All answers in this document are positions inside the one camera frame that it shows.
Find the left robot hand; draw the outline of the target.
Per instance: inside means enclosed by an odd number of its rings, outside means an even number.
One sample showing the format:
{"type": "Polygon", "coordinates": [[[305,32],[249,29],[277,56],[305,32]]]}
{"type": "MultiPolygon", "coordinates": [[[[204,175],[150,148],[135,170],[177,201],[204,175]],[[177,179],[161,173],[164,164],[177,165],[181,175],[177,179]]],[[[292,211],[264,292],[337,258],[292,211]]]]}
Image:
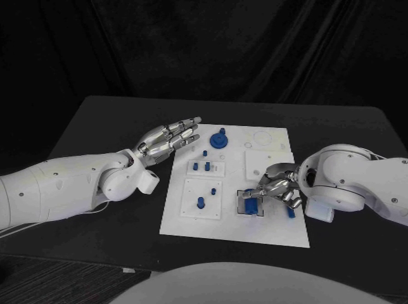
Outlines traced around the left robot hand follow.
{"type": "Polygon", "coordinates": [[[161,163],[174,151],[199,140],[200,136],[194,132],[200,122],[200,117],[180,120],[155,127],[141,137],[132,152],[145,168],[161,163]]]}

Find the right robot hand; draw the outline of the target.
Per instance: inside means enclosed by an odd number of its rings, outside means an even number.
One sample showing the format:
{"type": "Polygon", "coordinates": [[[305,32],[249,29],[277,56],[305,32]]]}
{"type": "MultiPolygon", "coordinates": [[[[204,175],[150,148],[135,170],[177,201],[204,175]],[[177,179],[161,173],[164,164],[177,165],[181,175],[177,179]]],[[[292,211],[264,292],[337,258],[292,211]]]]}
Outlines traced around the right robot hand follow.
{"type": "Polygon", "coordinates": [[[290,209],[303,204],[301,197],[294,197],[300,190],[300,166],[295,163],[277,163],[268,166],[255,189],[242,193],[242,199],[269,197],[279,200],[290,209]]]}

